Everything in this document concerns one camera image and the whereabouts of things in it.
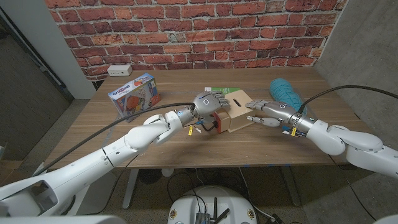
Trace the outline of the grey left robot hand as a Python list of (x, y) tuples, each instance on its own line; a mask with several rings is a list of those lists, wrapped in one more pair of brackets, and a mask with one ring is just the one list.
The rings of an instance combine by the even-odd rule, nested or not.
[(203, 91), (194, 98), (193, 104), (195, 115), (204, 117), (229, 106), (229, 100), (221, 91)]

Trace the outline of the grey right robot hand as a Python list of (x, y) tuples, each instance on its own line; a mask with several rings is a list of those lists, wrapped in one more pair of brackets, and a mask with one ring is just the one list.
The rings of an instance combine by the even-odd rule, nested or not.
[(245, 107), (265, 112), (268, 118), (247, 116), (247, 119), (269, 127), (278, 127), (280, 123), (293, 124), (301, 115), (287, 103), (281, 101), (254, 100)]

